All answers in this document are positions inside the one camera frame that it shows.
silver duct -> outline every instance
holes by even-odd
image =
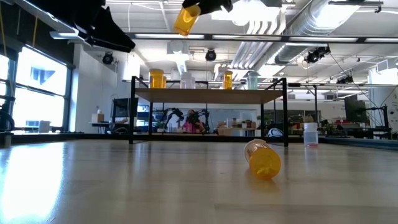
[[[329,0],[313,0],[285,31],[285,35],[329,35],[359,8],[359,6],[336,6],[328,3]],[[306,49],[307,47],[273,44],[256,68],[270,59],[274,59],[276,64],[288,64]]]

ceiling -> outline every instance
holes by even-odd
[[[164,1],[163,6],[153,1],[146,4],[145,0],[139,5],[129,4],[128,0],[123,3],[119,0],[118,4],[108,0],[107,6],[111,8],[112,17],[117,25],[125,32],[173,32],[174,22],[177,18],[180,5],[170,5]],[[299,13],[301,8],[309,0],[294,0],[295,6],[287,9],[287,23]],[[384,35],[396,36],[398,34],[398,1],[383,0],[383,11],[397,12],[397,14],[380,12],[356,12],[343,25],[337,28],[330,35]],[[373,11],[376,7],[361,7],[359,11]],[[64,28],[50,23],[57,30]],[[200,16],[191,33],[209,34],[242,34],[246,33],[248,26],[240,27],[231,21],[214,21],[211,16]],[[167,50],[167,40],[135,40],[136,53],[146,63],[147,68],[160,68],[165,73],[176,70],[175,62],[167,61],[165,58]],[[215,41],[189,41],[189,49],[193,53],[187,61],[188,70],[203,70],[213,72],[216,63],[229,63],[239,48],[240,42],[215,42]],[[206,62],[205,53],[208,48],[214,48],[217,53],[215,62]],[[384,57],[398,55],[398,45],[369,45],[369,44],[331,44],[332,55],[337,60],[342,69],[353,68],[354,80],[356,82],[366,82],[368,68],[374,66],[375,62],[381,61]],[[119,60],[127,58],[122,53],[118,54]],[[323,58],[319,63],[310,65],[305,69],[299,58],[292,62],[291,66],[285,67],[276,76],[288,78],[288,82],[327,82],[330,77],[336,78],[341,73],[341,68],[335,63],[331,56]]]

cardboard box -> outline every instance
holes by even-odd
[[[104,122],[104,120],[105,120],[104,114],[93,114],[91,116],[91,122],[92,123]]]

wooden floor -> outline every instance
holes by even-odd
[[[398,223],[398,152],[273,146],[273,181],[244,144],[70,141],[0,150],[1,223]]]

metal table frame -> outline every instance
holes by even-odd
[[[131,78],[131,98],[136,97],[136,82],[143,85],[145,88],[149,88],[149,86],[144,83],[140,78],[133,76]],[[180,81],[167,81],[167,83],[179,83]],[[208,81],[197,81],[196,83],[206,84],[208,88]],[[280,78],[266,90],[270,88],[274,88],[277,85],[282,85],[282,96],[283,96],[283,114],[284,114],[284,136],[282,138],[267,138],[265,137],[264,131],[264,104],[260,104],[261,109],[261,139],[265,139],[267,142],[282,142],[284,146],[289,146],[289,132],[288,132],[288,118],[287,118],[287,80],[286,78]],[[134,107],[130,104],[130,111],[133,111]],[[136,135],[134,134],[134,122],[130,122],[129,124],[129,144],[133,144],[135,140],[146,140],[146,141],[223,141],[223,142],[248,142],[256,137],[232,137],[232,136],[162,136],[162,135],[153,135],[152,134],[152,114],[154,110],[154,103],[149,102],[149,127],[148,127],[148,135]],[[130,121],[134,121],[133,113],[130,113]]]

